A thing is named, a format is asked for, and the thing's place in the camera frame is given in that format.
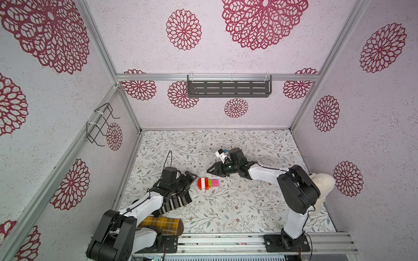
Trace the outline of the red curved lego brick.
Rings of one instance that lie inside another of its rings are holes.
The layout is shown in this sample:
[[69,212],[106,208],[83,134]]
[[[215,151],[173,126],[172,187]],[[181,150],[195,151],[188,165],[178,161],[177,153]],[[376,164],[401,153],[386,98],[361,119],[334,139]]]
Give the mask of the red curved lego brick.
[[198,188],[199,188],[199,190],[205,190],[204,178],[199,178],[199,180],[198,180]]

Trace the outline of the white plush toy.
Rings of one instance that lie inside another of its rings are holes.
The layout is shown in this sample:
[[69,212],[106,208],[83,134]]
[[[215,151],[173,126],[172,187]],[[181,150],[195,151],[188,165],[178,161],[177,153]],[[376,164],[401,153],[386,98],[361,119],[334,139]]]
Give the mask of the white plush toy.
[[311,215],[316,215],[321,212],[321,208],[328,196],[328,194],[334,189],[335,187],[335,178],[329,174],[311,174],[311,180],[314,182],[316,187],[320,190],[320,196],[318,197],[314,208],[315,210],[311,212]]

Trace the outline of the yellow brown plaid sock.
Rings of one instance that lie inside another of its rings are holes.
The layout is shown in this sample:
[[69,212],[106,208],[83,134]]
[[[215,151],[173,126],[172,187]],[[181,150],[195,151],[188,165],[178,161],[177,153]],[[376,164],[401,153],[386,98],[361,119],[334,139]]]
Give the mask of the yellow brown plaid sock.
[[159,229],[163,235],[167,236],[181,236],[184,233],[184,224],[181,219],[169,217],[146,217],[138,226],[137,230],[141,228]]

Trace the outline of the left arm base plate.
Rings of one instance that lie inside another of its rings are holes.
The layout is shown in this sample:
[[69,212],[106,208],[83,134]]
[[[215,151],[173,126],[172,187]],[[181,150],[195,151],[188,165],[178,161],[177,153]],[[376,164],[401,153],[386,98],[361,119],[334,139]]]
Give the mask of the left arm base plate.
[[158,236],[153,246],[141,250],[141,253],[177,253],[178,236]]

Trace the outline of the dark grey wall shelf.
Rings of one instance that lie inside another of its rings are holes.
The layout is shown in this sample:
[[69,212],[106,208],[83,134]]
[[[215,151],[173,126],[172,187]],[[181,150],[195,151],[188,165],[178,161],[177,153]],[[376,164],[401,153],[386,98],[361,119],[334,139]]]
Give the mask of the dark grey wall shelf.
[[191,98],[267,98],[272,81],[265,80],[194,80],[187,76],[187,95]]

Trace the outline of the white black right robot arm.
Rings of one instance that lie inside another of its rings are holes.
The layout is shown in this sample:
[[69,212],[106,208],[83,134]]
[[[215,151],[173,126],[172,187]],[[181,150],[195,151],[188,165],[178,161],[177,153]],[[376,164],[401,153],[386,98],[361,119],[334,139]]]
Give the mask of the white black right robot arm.
[[216,157],[219,161],[207,169],[208,174],[218,177],[239,174],[246,179],[278,184],[290,208],[282,229],[283,236],[296,240],[303,235],[309,214],[315,210],[321,192],[301,166],[293,165],[287,170],[263,166],[256,161],[249,161],[239,148],[220,149]]

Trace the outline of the pink lego brick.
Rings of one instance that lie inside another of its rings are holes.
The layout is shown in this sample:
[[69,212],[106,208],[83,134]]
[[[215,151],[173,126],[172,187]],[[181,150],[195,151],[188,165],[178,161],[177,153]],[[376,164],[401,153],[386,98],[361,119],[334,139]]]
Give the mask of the pink lego brick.
[[218,186],[219,186],[219,180],[217,180],[217,179],[213,179],[213,180],[212,180],[212,186],[213,186],[213,187],[218,187]]

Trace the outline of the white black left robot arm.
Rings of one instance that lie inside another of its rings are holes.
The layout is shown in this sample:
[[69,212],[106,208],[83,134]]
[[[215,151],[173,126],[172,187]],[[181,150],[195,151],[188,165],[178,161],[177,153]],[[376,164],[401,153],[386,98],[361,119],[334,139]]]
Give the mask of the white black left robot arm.
[[198,178],[189,171],[165,167],[162,176],[145,196],[119,211],[108,210],[87,248],[87,257],[94,261],[128,261],[132,254],[175,253],[178,236],[165,235],[159,228],[138,228],[147,217],[162,207],[180,205],[189,197],[189,188]]

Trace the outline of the black white striped sock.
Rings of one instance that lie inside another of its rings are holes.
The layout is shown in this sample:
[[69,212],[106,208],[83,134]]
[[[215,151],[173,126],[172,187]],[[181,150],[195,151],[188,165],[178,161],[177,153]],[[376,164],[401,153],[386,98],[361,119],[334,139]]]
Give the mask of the black white striped sock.
[[163,204],[161,208],[151,213],[151,215],[155,218],[160,217],[161,215],[178,209],[180,207],[184,207],[192,202],[190,197],[189,191],[186,192],[183,196],[173,196],[168,202]]

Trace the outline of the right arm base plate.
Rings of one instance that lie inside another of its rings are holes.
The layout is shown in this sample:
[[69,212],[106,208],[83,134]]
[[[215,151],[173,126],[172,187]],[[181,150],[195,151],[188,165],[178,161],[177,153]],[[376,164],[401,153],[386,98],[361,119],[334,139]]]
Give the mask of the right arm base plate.
[[267,252],[297,252],[308,253],[311,251],[310,241],[303,233],[297,239],[281,234],[266,234],[263,236]]

